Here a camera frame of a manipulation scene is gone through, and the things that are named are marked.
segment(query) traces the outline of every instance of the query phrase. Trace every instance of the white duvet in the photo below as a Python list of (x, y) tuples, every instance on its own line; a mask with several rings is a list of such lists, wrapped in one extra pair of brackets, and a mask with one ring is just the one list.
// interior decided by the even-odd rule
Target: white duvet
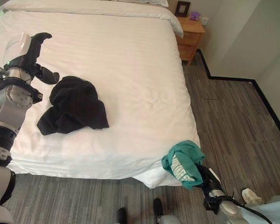
[(82, 14), (66, 8), (45, 12), (52, 10), (42, 1), (30, 9), (34, 12), (21, 8), (26, 12), (7, 12), (0, 19), (0, 65), (14, 35), (51, 33), (37, 62), (61, 78), (92, 82), (110, 128), (42, 136), (36, 123), (51, 107), (53, 86), (35, 78), (31, 85), (43, 101), (28, 110), (9, 167), (34, 175), (134, 177), (150, 188), (179, 184), (162, 169), (161, 159), (174, 144), (199, 145), (199, 138), (173, 32), (180, 29), (176, 18), (161, 7), (109, 1), (89, 1), (80, 6)]

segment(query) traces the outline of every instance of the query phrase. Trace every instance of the wall outlet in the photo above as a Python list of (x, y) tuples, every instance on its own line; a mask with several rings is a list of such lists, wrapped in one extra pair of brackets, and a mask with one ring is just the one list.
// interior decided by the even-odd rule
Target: wall outlet
[(199, 20), (200, 20), (201, 24), (205, 26), (207, 24), (207, 21), (209, 20), (209, 18), (207, 18), (207, 17), (200, 17)]

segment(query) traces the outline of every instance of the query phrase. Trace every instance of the person's foot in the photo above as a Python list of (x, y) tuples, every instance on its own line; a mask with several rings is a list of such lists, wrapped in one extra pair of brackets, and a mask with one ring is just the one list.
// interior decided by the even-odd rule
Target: person's foot
[(265, 201), (261, 197), (258, 197), (250, 188), (242, 189), (242, 198), (246, 204), (251, 206), (265, 203)]
[(159, 198), (154, 199), (154, 217), (155, 223), (159, 223), (160, 217), (164, 215), (162, 201)]
[(120, 208), (117, 210), (117, 223), (127, 224), (126, 209)]

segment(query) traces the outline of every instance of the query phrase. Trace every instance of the pillow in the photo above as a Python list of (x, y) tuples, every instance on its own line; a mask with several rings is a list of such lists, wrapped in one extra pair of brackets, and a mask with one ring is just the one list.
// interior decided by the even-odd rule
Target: pillow
[(153, 4), (153, 5), (160, 5), (160, 6), (164, 6), (164, 7), (169, 7), (167, 0), (112, 0), (112, 1), (150, 3), (150, 4)]

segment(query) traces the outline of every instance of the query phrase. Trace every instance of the black towel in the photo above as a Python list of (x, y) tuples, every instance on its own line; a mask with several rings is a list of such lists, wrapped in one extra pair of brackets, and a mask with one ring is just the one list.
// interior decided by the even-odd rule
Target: black towel
[(95, 87), (75, 76), (64, 77), (50, 95), (53, 107), (37, 123), (43, 135), (70, 133), (82, 127), (109, 127), (104, 103), (98, 100)]

